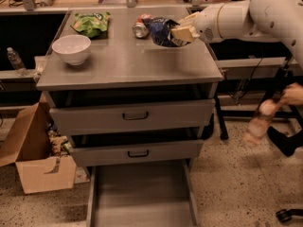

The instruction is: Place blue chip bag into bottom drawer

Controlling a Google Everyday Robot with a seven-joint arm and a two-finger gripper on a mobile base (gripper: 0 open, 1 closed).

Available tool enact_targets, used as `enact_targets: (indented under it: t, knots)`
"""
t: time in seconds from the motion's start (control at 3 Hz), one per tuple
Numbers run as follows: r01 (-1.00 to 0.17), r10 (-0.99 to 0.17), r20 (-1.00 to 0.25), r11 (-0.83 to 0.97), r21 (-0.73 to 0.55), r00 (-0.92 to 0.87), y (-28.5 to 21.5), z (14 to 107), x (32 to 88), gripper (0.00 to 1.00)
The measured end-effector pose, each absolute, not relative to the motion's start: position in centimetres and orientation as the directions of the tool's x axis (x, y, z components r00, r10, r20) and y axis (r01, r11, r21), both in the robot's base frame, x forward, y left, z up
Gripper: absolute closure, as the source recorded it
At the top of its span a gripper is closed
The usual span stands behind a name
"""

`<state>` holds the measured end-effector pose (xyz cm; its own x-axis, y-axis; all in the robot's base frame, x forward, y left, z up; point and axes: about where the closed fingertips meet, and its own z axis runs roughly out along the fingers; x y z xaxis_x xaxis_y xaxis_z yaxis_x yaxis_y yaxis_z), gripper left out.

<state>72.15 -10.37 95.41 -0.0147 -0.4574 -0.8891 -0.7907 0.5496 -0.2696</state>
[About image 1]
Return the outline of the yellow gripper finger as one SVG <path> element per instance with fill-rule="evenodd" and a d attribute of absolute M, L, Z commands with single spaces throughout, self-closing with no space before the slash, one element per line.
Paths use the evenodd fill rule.
<path fill-rule="evenodd" d="M 194 26 L 178 26 L 174 27 L 170 32 L 174 39 L 188 43 L 192 43 L 200 37 Z"/>
<path fill-rule="evenodd" d="M 194 21 L 198 17 L 199 14 L 200 14 L 199 11 L 194 12 L 192 14 L 189 14 L 189 16 L 187 16 L 187 17 L 179 20 L 178 24 L 180 26 L 193 26 L 194 25 Z"/>

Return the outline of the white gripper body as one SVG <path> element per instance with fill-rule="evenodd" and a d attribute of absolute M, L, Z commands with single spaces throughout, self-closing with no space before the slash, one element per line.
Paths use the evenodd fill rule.
<path fill-rule="evenodd" d="M 223 38 L 219 30 L 219 16 L 223 3 L 207 6 L 198 13 L 194 27 L 199 38 L 206 44 L 220 43 Z"/>

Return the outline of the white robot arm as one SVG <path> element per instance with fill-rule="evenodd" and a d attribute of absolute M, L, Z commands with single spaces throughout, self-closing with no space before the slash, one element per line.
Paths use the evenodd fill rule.
<path fill-rule="evenodd" d="M 171 36 L 183 42 L 228 39 L 281 42 L 303 67 L 302 0 L 243 0 L 207 6 L 179 20 Z"/>

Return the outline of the person's hand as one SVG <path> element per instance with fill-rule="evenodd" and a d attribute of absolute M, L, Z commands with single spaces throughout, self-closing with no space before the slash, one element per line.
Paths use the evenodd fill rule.
<path fill-rule="evenodd" d="M 282 92 L 281 101 L 288 105 L 302 106 L 303 86 L 298 83 L 288 85 Z"/>

